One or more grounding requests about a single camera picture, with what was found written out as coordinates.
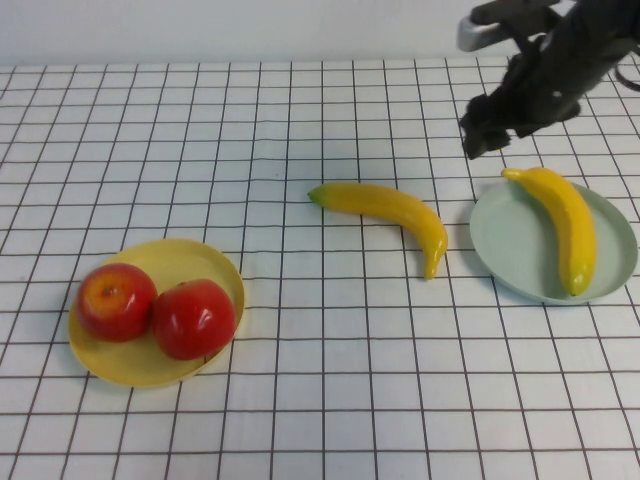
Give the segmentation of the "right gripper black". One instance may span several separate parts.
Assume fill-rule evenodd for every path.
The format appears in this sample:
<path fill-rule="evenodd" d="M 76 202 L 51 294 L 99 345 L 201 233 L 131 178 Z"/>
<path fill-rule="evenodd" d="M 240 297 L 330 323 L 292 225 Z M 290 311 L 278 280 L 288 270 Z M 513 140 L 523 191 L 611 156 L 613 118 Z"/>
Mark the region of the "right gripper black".
<path fill-rule="evenodd" d="M 533 41 L 517 34 L 515 41 L 520 52 L 503 80 L 508 94 L 474 97 L 459 122 L 469 160 L 508 146 L 507 127 L 524 138 L 577 117 L 582 97 L 600 80 L 590 34 L 558 29 Z"/>

